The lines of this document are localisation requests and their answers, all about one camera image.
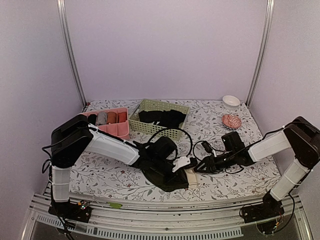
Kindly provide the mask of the left aluminium frame post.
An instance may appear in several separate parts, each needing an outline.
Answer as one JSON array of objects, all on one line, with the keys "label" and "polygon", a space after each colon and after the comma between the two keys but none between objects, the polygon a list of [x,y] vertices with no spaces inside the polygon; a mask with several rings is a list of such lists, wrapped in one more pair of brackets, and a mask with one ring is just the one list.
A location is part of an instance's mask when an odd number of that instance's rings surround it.
[{"label": "left aluminium frame post", "polygon": [[66,52],[68,55],[72,76],[75,82],[75,87],[76,87],[80,102],[85,107],[87,105],[87,99],[85,97],[85,92],[81,83],[81,79],[80,79],[80,75],[79,75],[79,71],[76,63],[76,58],[75,58],[75,54],[72,46],[72,39],[70,35],[70,30],[69,30],[65,1],[57,0],[56,3],[57,3],[57,10],[58,10],[58,16],[59,16],[59,21],[61,25],[62,35],[63,35],[65,47],[66,47]]}]

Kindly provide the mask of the aluminium frame post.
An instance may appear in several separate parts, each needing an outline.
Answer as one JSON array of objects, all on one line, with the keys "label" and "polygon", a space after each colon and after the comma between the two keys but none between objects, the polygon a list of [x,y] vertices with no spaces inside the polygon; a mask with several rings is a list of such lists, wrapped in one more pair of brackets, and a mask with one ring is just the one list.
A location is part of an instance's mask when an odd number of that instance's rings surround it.
[{"label": "aluminium frame post", "polygon": [[270,31],[272,28],[272,21],[273,21],[273,13],[274,13],[275,1],[274,0],[267,0],[266,1],[266,11],[264,17],[264,24],[262,29],[262,36],[259,46],[259,51],[257,55],[256,64],[253,71],[253,76],[251,80],[251,84],[249,87],[248,95],[245,101],[247,108],[249,109],[253,103],[254,95],[258,87],[258,82],[261,74],[261,70],[263,67],[263,62],[265,58],[265,53],[268,45],[268,40],[270,36]]},{"label": "aluminium frame post", "polygon": [[70,30],[69,30],[65,1],[57,0],[56,3],[57,3],[57,10],[58,10],[58,16],[59,16],[59,21],[61,25],[62,35],[63,35],[65,47],[66,47],[66,52],[68,55],[72,76],[75,82],[75,87],[76,87],[80,102],[85,107],[87,105],[87,99],[85,97],[85,92],[81,83],[81,79],[80,79],[80,75],[79,75],[79,71],[76,63],[76,58],[75,58],[75,54],[72,46],[72,39],[70,35]]}]

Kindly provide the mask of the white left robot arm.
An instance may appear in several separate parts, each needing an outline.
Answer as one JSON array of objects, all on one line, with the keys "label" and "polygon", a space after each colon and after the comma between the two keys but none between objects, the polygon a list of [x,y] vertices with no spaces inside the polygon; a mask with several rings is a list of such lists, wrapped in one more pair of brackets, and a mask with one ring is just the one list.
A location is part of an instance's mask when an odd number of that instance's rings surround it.
[{"label": "white left robot arm", "polygon": [[195,161],[190,155],[169,159],[178,152],[167,136],[146,143],[128,141],[100,130],[83,114],[76,115],[51,133],[51,144],[42,147],[50,161],[51,194],[55,209],[63,216],[74,213],[69,202],[71,169],[83,152],[100,154],[142,170],[144,176],[165,192],[185,189],[196,183],[194,173],[185,168]]}]

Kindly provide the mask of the green tape piece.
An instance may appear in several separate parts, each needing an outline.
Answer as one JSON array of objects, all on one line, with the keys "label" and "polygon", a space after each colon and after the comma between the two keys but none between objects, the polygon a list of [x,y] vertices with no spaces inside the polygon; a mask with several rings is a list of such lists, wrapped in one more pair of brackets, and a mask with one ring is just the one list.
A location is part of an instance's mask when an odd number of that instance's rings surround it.
[{"label": "green tape piece", "polygon": [[117,202],[107,202],[107,204],[114,209],[120,209],[123,205]]}]

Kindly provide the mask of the green plastic basket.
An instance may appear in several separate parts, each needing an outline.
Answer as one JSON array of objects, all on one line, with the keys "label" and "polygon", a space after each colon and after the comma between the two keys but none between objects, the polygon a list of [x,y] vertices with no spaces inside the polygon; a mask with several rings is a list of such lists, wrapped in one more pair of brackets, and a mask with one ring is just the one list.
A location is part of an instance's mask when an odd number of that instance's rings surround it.
[{"label": "green plastic basket", "polygon": [[143,99],[130,115],[129,124],[132,130],[149,135],[153,135],[164,128],[169,128],[169,130],[162,131],[159,134],[178,141],[182,132],[176,128],[184,128],[189,112],[190,107],[185,105]]}]

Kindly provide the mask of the black rolled underwear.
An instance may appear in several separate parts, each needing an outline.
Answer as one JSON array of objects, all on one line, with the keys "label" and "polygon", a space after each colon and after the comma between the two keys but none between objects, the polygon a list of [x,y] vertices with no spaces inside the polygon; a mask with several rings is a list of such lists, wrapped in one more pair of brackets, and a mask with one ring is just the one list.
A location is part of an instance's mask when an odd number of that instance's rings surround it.
[{"label": "black rolled underwear", "polygon": [[87,120],[90,124],[92,125],[95,125],[96,122],[97,122],[97,115],[96,114],[90,114],[88,117],[87,117]]}]

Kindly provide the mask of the white ceramic bowl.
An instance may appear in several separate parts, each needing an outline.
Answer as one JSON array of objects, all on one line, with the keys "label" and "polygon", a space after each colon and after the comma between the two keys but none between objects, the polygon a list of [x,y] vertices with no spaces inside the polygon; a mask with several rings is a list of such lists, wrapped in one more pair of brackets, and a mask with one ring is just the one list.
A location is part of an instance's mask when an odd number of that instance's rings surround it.
[{"label": "white ceramic bowl", "polygon": [[236,110],[240,106],[241,102],[233,95],[225,95],[222,97],[222,104],[228,110]]}]

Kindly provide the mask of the right aluminium frame post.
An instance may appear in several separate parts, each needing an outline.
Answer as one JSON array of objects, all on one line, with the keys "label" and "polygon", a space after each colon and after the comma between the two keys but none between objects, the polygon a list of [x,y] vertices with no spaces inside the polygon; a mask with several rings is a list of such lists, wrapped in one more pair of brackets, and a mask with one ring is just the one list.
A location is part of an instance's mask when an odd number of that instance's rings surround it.
[{"label": "right aluminium frame post", "polygon": [[253,76],[251,80],[251,84],[249,87],[248,95],[245,101],[247,108],[249,109],[253,103],[254,95],[258,87],[258,82],[261,74],[261,70],[263,67],[263,62],[265,58],[265,53],[268,45],[268,40],[270,36],[270,31],[272,28],[272,21],[273,21],[273,13],[274,13],[275,1],[274,0],[267,0],[266,1],[266,11],[264,17],[264,24],[262,29],[262,36],[259,46],[259,51],[257,55],[256,64],[253,71]]}]

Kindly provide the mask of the grey rolled underwear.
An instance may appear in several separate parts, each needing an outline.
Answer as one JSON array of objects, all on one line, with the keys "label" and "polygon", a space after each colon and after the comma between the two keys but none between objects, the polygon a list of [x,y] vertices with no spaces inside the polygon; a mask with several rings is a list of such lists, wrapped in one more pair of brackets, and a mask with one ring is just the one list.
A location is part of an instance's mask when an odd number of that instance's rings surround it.
[{"label": "grey rolled underwear", "polygon": [[97,115],[97,119],[96,119],[96,125],[97,126],[106,125],[107,124],[107,117],[108,117],[107,112],[104,112],[104,111],[99,112]]}]

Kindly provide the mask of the dark green underwear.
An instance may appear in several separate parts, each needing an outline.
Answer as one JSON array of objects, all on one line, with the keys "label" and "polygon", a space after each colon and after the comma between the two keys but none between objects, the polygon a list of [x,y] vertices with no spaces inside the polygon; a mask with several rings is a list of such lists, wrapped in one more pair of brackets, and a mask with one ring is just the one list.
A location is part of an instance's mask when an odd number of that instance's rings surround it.
[{"label": "dark green underwear", "polygon": [[144,177],[164,192],[173,192],[179,189],[188,189],[198,184],[196,175],[184,169],[178,169],[162,175],[152,169],[142,170]]}]

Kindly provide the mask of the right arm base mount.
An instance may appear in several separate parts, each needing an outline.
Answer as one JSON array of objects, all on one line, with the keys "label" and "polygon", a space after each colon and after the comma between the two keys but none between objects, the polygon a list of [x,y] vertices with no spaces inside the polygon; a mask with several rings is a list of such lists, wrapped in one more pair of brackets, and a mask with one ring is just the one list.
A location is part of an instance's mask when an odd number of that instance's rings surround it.
[{"label": "right arm base mount", "polygon": [[239,216],[245,223],[262,221],[269,218],[280,217],[285,213],[281,200],[276,200],[269,190],[262,198],[262,203],[243,206]]}]

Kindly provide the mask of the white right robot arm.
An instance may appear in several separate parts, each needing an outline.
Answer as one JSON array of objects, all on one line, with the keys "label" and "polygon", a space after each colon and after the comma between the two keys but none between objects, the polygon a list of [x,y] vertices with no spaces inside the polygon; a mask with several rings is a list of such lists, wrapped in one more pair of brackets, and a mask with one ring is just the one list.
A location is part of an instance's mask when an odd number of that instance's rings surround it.
[{"label": "white right robot arm", "polygon": [[278,203],[299,186],[320,161],[320,130],[302,116],[267,132],[262,139],[245,145],[236,131],[222,136],[225,152],[211,154],[194,168],[197,173],[214,174],[228,167],[252,166],[267,158],[286,157],[286,169],[274,186],[265,194],[269,198],[259,206],[262,218],[269,218],[278,210]]}]

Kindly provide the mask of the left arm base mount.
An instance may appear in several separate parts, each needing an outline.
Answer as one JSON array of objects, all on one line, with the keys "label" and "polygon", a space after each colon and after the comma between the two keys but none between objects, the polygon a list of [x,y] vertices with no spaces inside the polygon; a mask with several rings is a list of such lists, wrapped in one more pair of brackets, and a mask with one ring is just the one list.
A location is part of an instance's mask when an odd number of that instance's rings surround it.
[{"label": "left arm base mount", "polygon": [[48,209],[48,213],[62,219],[74,220],[77,222],[88,223],[91,214],[92,208],[90,207],[90,201],[80,200],[77,203],[73,203],[70,200],[64,202],[57,202],[54,200],[54,190],[51,187],[51,203]]}]

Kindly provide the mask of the aluminium front rail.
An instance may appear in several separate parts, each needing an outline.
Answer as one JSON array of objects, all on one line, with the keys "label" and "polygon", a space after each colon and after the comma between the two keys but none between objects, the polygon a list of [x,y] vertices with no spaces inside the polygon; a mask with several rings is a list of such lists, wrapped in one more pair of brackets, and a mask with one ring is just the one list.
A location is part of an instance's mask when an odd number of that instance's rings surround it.
[{"label": "aluminium front rail", "polygon": [[[267,234],[273,218],[245,223],[240,209],[262,202],[261,196],[208,201],[133,201],[72,193],[70,200],[90,201],[88,223],[71,221],[75,240],[313,240],[298,195],[282,201],[280,231]],[[108,202],[120,203],[120,209]]]}]

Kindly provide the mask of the black clothes in basket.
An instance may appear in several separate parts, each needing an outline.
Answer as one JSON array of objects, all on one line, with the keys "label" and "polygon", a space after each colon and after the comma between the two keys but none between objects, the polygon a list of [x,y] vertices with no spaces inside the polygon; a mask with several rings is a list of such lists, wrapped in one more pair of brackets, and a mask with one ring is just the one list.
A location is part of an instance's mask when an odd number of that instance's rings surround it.
[{"label": "black clothes in basket", "polygon": [[139,121],[147,124],[154,124],[166,128],[178,128],[184,122],[186,114],[171,109],[171,110],[151,110],[140,111],[138,113]]}]

